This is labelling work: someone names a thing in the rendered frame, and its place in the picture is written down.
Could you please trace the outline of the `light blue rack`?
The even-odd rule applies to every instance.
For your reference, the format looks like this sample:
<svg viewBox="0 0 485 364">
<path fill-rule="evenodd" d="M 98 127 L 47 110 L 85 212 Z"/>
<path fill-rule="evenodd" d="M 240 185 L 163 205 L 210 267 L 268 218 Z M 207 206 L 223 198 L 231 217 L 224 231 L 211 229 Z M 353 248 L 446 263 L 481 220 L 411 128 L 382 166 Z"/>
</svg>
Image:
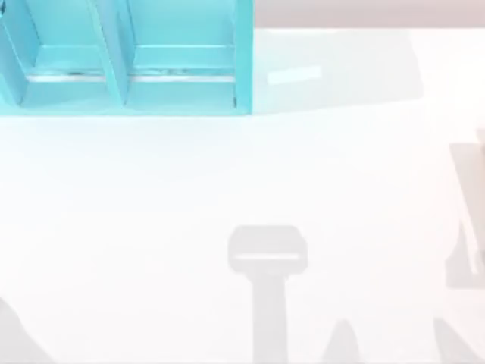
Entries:
<svg viewBox="0 0 485 364">
<path fill-rule="evenodd" d="M 255 0 L 0 0 L 0 117 L 248 115 Z"/>
</svg>

